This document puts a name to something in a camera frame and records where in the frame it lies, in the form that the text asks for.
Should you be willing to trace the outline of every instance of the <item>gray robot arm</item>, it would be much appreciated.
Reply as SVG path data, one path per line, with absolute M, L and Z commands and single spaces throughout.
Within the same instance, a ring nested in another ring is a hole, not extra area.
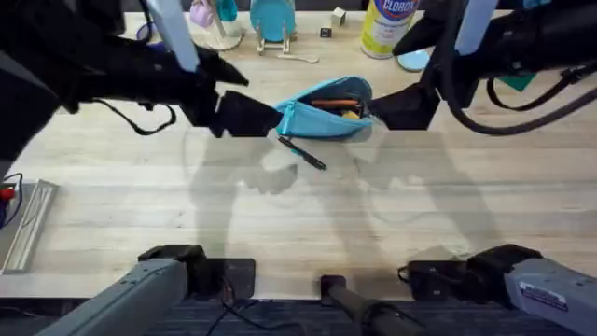
M 529 248 L 502 245 L 466 261 L 411 261 L 399 275 L 409 282 L 416 301 L 493 301 L 580 335 L 597 330 L 597 279 Z
M 143 335 L 186 296 L 185 263 L 175 259 L 140 261 L 114 285 L 37 335 Z
M 511 303 L 581 335 L 597 333 L 597 279 L 550 259 L 527 259 L 504 275 Z

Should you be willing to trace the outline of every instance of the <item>clorox wipes container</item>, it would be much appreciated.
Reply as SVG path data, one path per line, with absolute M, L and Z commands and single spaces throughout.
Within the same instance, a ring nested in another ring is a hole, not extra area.
M 376 59 L 392 57 L 392 49 L 409 29 L 420 0 L 370 0 L 361 34 L 361 49 Z

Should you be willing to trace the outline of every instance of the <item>black cable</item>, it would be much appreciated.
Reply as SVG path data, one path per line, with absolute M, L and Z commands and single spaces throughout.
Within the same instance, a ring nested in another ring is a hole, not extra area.
M 424 327 L 424 324 L 419 322 L 419 320 L 399 310 L 393 304 L 371 299 L 365 301 L 354 314 L 354 323 L 360 328 L 359 333 L 361 335 L 368 334 L 366 328 L 370 325 L 371 320 L 376 315 L 386 312 L 394 313 L 396 317 L 401 319 L 406 318 L 421 328 Z
M 237 318 L 242 320 L 242 322 L 244 322 L 250 326 L 253 326 L 257 329 L 266 330 L 266 331 L 276 331 L 276 330 L 280 330 L 280 329 L 289 329 L 289 328 L 299 327 L 302 330 L 303 335 L 305 335 L 305 336 L 309 335 L 309 331 L 307 331 L 307 327 L 305 327 L 305 325 L 303 325 L 300 322 L 290 321 L 290 322 L 279 323 L 279 324 L 276 324 L 273 326 L 264 326 L 262 324 L 259 324 L 255 321 L 249 319 L 248 317 L 245 317 L 244 315 L 241 315 L 240 313 L 237 313 L 231 307 L 226 305 L 223 301 L 222 301 L 222 306 L 224 306 L 224 309 L 226 309 L 227 312 L 229 312 L 232 315 L 235 315 Z
M 2 222 L 0 222 L 0 228 L 3 228 L 6 225 L 10 224 L 10 222 L 19 213 L 19 210 L 21 210 L 21 205 L 22 205 L 22 179 L 23 179 L 22 173 L 16 173 L 16 174 L 13 174 L 13 175 L 8 175 L 2 181 L 6 182 L 6 181 L 8 181 L 9 179 L 11 179 L 13 177 L 18 177 L 19 178 L 19 182 L 18 182 L 18 186 L 19 186 L 19 202 L 17 203 L 17 207 L 16 207 L 15 211 L 12 213 L 12 216 L 10 216 L 7 219 L 6 223 L 3 224 Z
M 147 35 L 143 36 L 142 39 L 139 41 L 141 43 L 147 44 L 153 38 L 153 22 L 151 21 L 151 17 L 149 16 L 149 7 L 147 7 L 146 0 L 139 0 L 139 5 L 141 5 L 141 10 L 143 10 L 143 15 L 146 17 L 146 27 L 147 27 Z
M 576 112 L 580 107 L 588 105 L 589 103 L 593 102 L 597 99 L 597 88 L 590 90 L 589 92 L 583 94 L 576 100 L 564 105 L 557 110 L 541 117 L 538 119 L 530 120 L 527 122 L 523 122 L 519 125 L 514 126 L 506 126 L 506 127 L 491 127 L 483 124 L 479 124 L 476 121 L 472 120 L 469 116 L 465 114 L 465 112 L 461 109 L 456 99 L 456 93 L 454 91 L 453 85 L 453 69 L 452 64 L 454 61 L 454 55 L 456 50 L 454 49 L 454 45 L 456 42 L 456 31 L 458 28 L 458 18 L 460 18 L 461 14 L 461 4 L 462 1 L 454 1 L 451 5 L 451 13 L 448 18 L 448 24 L 442 38 L 442 45 L 440 46 L 440 52 L 442 52 L 440 64 L 441 70 L 443 72 L 443 76 L 441 79 L 442 83 L 442 90 L 444 93 L 444 98 L 450 107 L 451 113 L 454 117 L 460 121 L 466 128 L 471 131 L 487 134 L 487 135 L 494 135 L 494 136 L 504 136 L 504 135 L 515 135 L 520 133 L 530 132 L 532 130 L 536 130 L 540 127 L 548 125 L 554 121 L 562 119 L 574 112 Z
M 403 266 L 403 267 L 400 267 L 400 268 L 398 269 L 398 279 L 399 279 L 400 281 L 402 281 L 403 283 L 405 283 L 405 284 L 408 284 L 408 283 L 409 283 L 409 279 L 408 279 L 408 277 L 405 277 L 405 276 L 404 276 L 404 272 L 405 272 L 405 271 L 407 271 L 407 270 L 408 270 L 408 267 L 407 267 L 407 266 Z
M 135 124 L 132 120 L 130 120 L 127 116 L 125 116 L 124 114 L 122 114 L 122 112 L 118 111 L 115 107 L 113 107 L 108 102 L 106 102 L 106 101 L 104 101 L 102 99 L 92 99 L 91 102 L 92 103 L 99 103 L 99 104 L 102 104 L 102 105 L 108 107 L 112 112 L 118 114 L 123 119 L 125 119 L 129 123 L 129 125 L 131 125 L 132 129 L 137 134 L 143 135 L 143 136 L 155 134 L 155 133 L 157 133 L 159 131 L 162 131 L 166 127 L 168 127 L 170 125 L 174 125 L 176 123 L 176 113 L 174 112 L 174 109 L 171 106 L 169 106 L 169 105 L 164 105 L 164 106 L 166 106 L 166 108 L 168 108 L 168 110 L 170 110 L 170 120 L 168 120 L 168 121 L 164 122 L 163 124 L 161 124 L 157 129 L 152 130 L 152 131 L 148 131 L 148 130 L 144 130 L 144 129 L 140 128 L 137 124 Z
M 224 309 L 222 314 L 220 314 L 220 316 L 214 321 L 214 323 L 212 323 L 212 326 L 209 328 L 209 330 L 207 330 L 207 333 L 205 333 L 205 336 L 211 336 L 211 334 L 214 333 L 215 328 L 217 328 L 217 326 L 224 319 L 224 317 L 226 317 L 227 314 L 228 314 L 228 310 Z
M 224 276 L 223 282 L 224 282 L 225 290 L 227 292 L 231 293 L 232 300 L 233 301 L 236 300 L 234 297 L 234 287 L 232 286 L 232 283 L 230 282 L 230 280 L 226 276 Z M 257 304 L 257 303 L 256 302 L 249 303 L 249 305 L 247 305 L 246 308 L 250 308 L 250 307 L 254 306 L 255 304 Z M 289 329 L 289 328 L 299 327 L 302 330 L 302 333 L 304 336 L 309 335 L 309 331 L 307 331 L 307 327 L 305 327 L 305 325 L 303 325 L 302 323 L 300 323 L 298 321 L 283 322 L 283 323 L 273 325 L 273 326 L 264 326 L 262 324 L 259 324 L 255 321 L 249 319 L 248 317 L 245 317 L 244 315 L 241 315 L 240 313 L 236 312 L 233 309 L 233 306 L 228 306 L 223 300 L 222 300 L 222 306 L 224 307 L 225 313 L 230 313 L 230 314 L 236 316 L 238 319 L 242 320 L 242 322 L 244 322 L 252 327 L 255 327 L 257 329 L 266 330 L 266 331 L 276 331 L 276 330 L 280 330 L 280 329 Z
M 534 108 L 537 108 L 544 103 L 551 100 L 553 97 L 558 95 L 558 93 L 562 92 L 565 88 L 567 88 L 571 84 L 576 84 L 583 78 L 587 77 L 588 75 L 593 74 L 597 71 L 597 63 L 590 63 L 588 65 L 579 66 L 576 68 L 566 69 L 562 72 L 562 79 L 556 83 L 553 87 L 539 96 L 537 99 L 533 100 L 531 103 L 527 103 L 521 106 L 510 106 L 504 104 L 500 98 L 497 96 L 497 92 L 495 92 L 495 78 L 489 78 L 487 80 L 487 94 L 489 95 L 489 99 L 495 105 L 499 107 L 509 109 L 512 111 L 524 112 Z
M 487 79 L 487 95 L 489 95 L 489 99 L 492 101 L 492 103 L 494 103 L 495 105 L 497 105 L 499 107 L 509 109 L 512 111 L 517 111 L 517 112 L 528 111 L 528 110 L 531 110 L 531 109 L 534 109 L 534 108 L 537 108 L 537 107 L 543 105 L 544 103 L 546 103 L 547 101 L 549 101 L 550 99 L 552 99 L 553 97 L 558 95 L 558 93 L 562 92 L 569 85 L 569 83 L 565 79 L 562 79 L 556 85 L 551 87 L 551 89 L 549 89 L 548 91 L 543 93 L 541 96 L 539 96 L 539 98 L 533 100 L 531 103 L 527 103 L 527 104 L 521 105 L 521 106 L 510 106 L 510 105 L 504 104 L 500 100 L 500 98 L 497 96 L 497 92 L 495 92 L 495 83 L 494 82 L 495 82 L 495 78 Z

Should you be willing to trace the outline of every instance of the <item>pen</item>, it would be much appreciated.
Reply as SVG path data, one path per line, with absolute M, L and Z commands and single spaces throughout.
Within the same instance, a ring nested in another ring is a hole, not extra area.
M 327 169 L 327 166 L 323 162 L 317 160 L 317 158 L 315 158 L 313 155 L 307 153 L 306 151 L 296 147 L 292 142 L 290 142 L 290 140 L 285 139 L 282 136 L 280 136 L 278 138 L 278 141 L 280 141 L 284 146 L 290 148 L 290 151 L 299 155 L 303 160 L 305 160 L 311 166 L 313 166 L 319 170 Z

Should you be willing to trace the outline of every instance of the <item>wooden table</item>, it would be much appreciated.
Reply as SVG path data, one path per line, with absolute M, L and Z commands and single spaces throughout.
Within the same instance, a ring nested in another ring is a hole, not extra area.
M 293 52 L 319 64 L 256 53 L 249 33 L 223 54 L 250 80 L 235 88 L 275 104 L 319 81 L 365 77 L 375 96 L 418 74 L 359 48 L 363 13 L 319 38 L 327 13 L 297 13 Z M 131 32 L 143 19 L 127 16 Z M 243 13 L 240 22 L 248 27 Z M 201 42 L 201 29 L 192 25 Z M 520 104 L 545 91 L 557 73 L 540 74 Z M 572 100 L 589 78 L 535 113 L 502 111 L 481 85 L 470 115 L 492 125 L 534 118 Z M 224 90 L 229 86 L 222 85 Z M 117 106 L 146 127 L 167 118 L 133 103 Z M 313 169 L 275 140 L 215 139 L 181 120 L 150 137 L 135 134 L 101 105 L 58 113 L 13 171 L 62 186 L 31 271 L 0 276 L 2 297 L 91 297 L 127 272 L 154 245 L 200 244 L 210 257 L 257 261 L 257 298 L 312 299 L 324 273 L 349 277 L 363 295 L 408 298 L 396 267 L 410 259 L 466 256 L 504 243 L 597 275 L 597 115 L 595 105 L 540 131 L 506 138 L 462 127 L 442 104 L 429 132 L 387 132 L 377 125 L 342 142 L 297 140 L 322 159 Z

